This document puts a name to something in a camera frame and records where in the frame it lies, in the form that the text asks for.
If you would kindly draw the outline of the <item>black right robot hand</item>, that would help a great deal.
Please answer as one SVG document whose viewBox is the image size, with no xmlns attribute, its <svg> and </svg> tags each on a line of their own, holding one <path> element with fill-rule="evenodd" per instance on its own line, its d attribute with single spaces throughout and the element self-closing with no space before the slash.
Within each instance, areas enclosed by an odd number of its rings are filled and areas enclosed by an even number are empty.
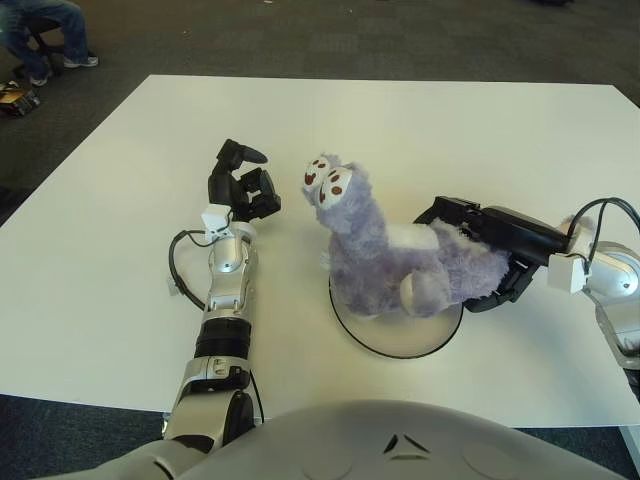
<svg viewBox="0 0 640 480">
<path fill-rule="evenodd" d="M 470 299 L 463 306 L 472 313 L 516 302 L 530 285 L 535 272 L 549 265 L 549 257 L 562 253 L 566 235 L 558 229 L 504 207 L 481 207 L 468 200 L 437 196 L 416 219 L 430 224 L 436 218 L 454 226 L 473 240 L 509 253 L 509 270 L 488 296 Z"/>
</svg>

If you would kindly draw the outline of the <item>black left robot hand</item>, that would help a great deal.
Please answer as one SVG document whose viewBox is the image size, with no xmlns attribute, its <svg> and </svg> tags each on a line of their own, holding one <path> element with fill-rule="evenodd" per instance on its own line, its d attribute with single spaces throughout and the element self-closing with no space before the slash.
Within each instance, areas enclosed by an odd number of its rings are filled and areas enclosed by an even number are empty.
<svg viewBox="0 0 640 480">
<path fill-rule="evenodd" d="M 281 210 L 281 198 L 265 169 L 254 168 L 239 178 L 233 175 L 243 163 L 266 164 L 268 158 L 262 152 L 226 139 L 216 159 L 208 179 L 210 204 L 228 206 L 233 220 L 240 222 L 263 219 Z"/>
</svg>

